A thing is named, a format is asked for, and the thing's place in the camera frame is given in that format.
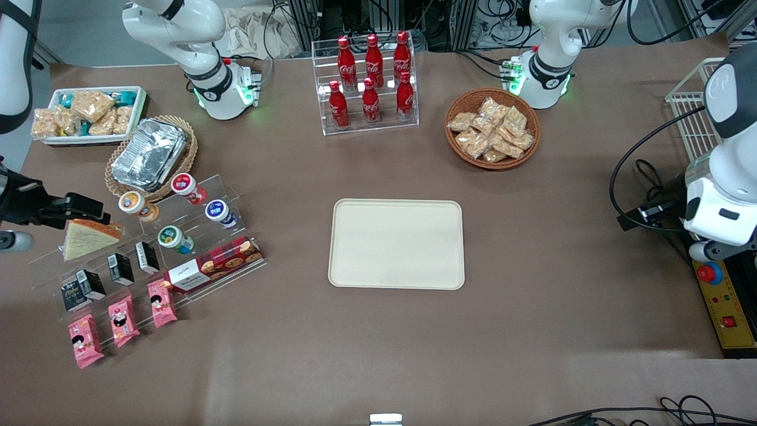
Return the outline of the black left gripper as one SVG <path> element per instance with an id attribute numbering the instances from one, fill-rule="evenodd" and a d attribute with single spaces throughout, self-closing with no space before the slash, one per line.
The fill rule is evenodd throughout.
<path id="1" fill-rule="evenodd" d="M 663 224 L 683 229 L 686 207 L 685 174 L 679 173 L 666 183 L 652 187 L 649 202 L 621 213 L 617 216 L 617 223 L 624 231 L 636 227 L 661 230 Z"/>

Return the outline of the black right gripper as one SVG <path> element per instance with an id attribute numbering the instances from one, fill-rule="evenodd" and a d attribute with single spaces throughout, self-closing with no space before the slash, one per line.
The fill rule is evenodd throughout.
<path id="1" fill-rule="evenodd" d="M 40 180 L 17 172 L 2 172 L 1 220 L 17 225 L 64 229 L 67 222 L 83 219 L 103 225 L 111 223 L 102 202 L 75 192 L 66 195 L 66 212 L 59 199 L 47 194 Z"/>

